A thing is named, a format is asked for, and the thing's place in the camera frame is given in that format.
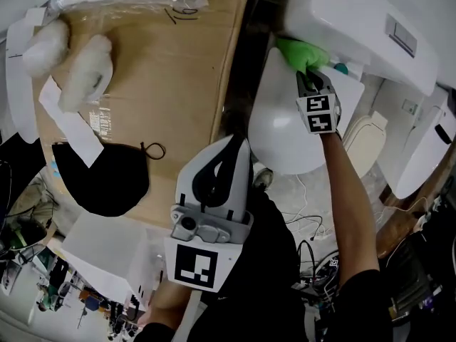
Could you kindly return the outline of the person's right shoe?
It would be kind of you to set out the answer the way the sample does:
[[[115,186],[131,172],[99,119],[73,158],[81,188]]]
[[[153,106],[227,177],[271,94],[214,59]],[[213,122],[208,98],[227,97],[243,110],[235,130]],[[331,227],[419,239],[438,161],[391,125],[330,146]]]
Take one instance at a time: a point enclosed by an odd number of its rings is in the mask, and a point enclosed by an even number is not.
[[[265,167],[254,173],[252,187],[261,191],[267,191],[274,180],[274,172]]]

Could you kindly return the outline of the person's right forearm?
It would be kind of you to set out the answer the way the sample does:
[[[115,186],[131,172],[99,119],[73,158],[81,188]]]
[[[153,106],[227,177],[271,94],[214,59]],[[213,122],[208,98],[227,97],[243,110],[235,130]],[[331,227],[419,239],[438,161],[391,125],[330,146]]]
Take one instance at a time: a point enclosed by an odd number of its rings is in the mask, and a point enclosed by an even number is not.
[[[362,271],[379,270],[373,210],[365,187],[336,133],[321,135],[331,189],[340,285]]]

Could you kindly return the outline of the small white card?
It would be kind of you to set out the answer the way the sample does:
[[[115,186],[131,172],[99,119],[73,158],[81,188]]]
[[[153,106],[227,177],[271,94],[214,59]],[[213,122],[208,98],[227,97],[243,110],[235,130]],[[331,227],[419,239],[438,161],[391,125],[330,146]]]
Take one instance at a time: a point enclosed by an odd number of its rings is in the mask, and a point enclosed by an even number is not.
[[[25,22],[29,26],[43,26],[46,20],[46,11],[44,7],[28,9],[25,15]]]

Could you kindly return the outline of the cluttered black storage rack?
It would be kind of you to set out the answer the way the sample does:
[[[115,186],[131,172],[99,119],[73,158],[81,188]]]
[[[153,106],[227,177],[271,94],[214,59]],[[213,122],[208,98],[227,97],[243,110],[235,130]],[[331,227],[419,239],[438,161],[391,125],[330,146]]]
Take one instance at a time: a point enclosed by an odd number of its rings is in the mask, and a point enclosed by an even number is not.
[[[456,342],[456,208],[446,196],[380,267],[396,341]]]

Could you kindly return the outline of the person's left forearm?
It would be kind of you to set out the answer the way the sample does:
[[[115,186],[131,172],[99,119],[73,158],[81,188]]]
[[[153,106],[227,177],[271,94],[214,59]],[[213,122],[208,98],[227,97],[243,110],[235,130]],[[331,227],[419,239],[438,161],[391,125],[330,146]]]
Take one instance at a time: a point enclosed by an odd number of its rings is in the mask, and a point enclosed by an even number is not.
[[[151,296],[149,308],[138,319],[139,326],[160,323],[176,331],[180,326],[192,294],[188,286],[163,279]]]

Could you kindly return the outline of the person's black trousers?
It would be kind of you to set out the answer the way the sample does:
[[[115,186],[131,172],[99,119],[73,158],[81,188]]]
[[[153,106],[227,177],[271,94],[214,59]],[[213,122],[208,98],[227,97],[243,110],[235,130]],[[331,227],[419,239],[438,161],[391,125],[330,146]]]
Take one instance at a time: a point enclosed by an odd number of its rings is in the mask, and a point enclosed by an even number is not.
[[[296,242],[267,193],[252,190],[247,209],[254,223],[241,256],[188,342],[308,342],[305,306],[292,288],[299,281]]]

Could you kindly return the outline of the plastic-wrapped white foam part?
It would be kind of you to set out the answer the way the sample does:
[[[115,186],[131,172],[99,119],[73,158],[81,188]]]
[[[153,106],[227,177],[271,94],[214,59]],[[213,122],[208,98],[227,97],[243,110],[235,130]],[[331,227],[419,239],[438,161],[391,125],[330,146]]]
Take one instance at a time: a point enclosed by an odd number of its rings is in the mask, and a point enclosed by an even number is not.
[[[22,55],[26,72],[32,78],[49,74],[68,54],[69,27],[56,19],[34,35]]]

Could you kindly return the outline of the white toilet tank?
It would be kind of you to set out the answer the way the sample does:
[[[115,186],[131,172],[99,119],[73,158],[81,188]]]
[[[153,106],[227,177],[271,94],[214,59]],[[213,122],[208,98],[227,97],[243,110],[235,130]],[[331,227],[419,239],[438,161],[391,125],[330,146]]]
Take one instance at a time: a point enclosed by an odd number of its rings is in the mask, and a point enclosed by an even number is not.
[[[426,38],[387,0],[286,0],[286,35],[318,46],[364,73],[434,91],[438,57]]]

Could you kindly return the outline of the white paper strip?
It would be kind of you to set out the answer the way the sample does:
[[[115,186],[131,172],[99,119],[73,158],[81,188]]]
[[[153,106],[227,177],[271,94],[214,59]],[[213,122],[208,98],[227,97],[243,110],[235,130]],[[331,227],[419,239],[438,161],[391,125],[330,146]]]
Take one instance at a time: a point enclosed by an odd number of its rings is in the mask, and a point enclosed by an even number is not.
[[[91,167],[103,151],[98,136],[79,113],[64,113],[58,107],[61,89],[49,76],[44,83],[38,101],[64,134],[73,151],[87,167]]]

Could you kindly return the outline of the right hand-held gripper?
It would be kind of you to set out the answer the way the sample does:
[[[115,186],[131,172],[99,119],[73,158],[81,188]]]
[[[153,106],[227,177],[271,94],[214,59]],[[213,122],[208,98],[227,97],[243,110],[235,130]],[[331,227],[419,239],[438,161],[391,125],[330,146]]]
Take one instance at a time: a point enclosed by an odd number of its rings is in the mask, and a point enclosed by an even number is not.
[[[312,69],[307,70],[307,77],[301,71],[296,72],[296,105],[304,125],[311,134],[335,133],[342,108],[331,79]]]

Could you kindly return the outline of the green cloth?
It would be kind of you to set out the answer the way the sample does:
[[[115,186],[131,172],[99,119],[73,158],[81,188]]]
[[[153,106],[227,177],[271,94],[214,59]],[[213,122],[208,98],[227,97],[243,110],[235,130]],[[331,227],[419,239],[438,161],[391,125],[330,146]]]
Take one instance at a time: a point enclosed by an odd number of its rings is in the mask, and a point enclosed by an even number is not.
[[[302,73],[308,69],[317,70],[330,61],[327,52],[307,42],[278,38],[276,46],[288,64]]]

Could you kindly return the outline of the white smart toilet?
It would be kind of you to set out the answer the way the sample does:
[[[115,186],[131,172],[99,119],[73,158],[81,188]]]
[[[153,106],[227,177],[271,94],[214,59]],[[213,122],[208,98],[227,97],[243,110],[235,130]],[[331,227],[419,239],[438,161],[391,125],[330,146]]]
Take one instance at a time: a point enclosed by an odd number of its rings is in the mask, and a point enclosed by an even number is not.
[[[456,101],[438,85],[427,97],[384,81],[373,109],[387,120],[378,166],[395,197],[404,199],[431,176],[456,138]]]

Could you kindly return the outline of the black and green bag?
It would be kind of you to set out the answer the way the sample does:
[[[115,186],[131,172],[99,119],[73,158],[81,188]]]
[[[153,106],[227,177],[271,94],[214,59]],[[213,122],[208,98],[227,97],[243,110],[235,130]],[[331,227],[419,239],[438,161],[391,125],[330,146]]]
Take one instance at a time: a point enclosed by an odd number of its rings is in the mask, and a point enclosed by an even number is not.
[[[9,225],[9,248],[13,251],[29,248],[46,235],[46,228],[33,217],[18,217]]]

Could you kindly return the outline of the black drawstring bag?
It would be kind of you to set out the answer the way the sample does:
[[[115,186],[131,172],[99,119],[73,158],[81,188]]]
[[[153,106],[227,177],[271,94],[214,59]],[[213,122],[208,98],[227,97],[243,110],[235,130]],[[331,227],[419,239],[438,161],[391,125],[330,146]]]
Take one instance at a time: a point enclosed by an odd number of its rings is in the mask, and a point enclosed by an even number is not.
[[[158,142],[140,147],[106,143],[87,166],[67,143],[52,145],[66,189],[87,212],[119,217],[138,205],[150,187],[149,160],[161,160],[166,149]]]

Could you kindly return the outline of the person's black shirt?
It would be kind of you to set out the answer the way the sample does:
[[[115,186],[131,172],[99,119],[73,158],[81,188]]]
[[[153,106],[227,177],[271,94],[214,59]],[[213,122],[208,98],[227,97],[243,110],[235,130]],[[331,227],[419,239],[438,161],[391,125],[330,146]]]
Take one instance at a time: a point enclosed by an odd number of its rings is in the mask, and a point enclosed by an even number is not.
[[[340,289],[323,342],[393,342],[388,298],[377,270],[352,276]],[[309,342],[304,303],[291,288],[238,295],[208,306],[187,342]]]

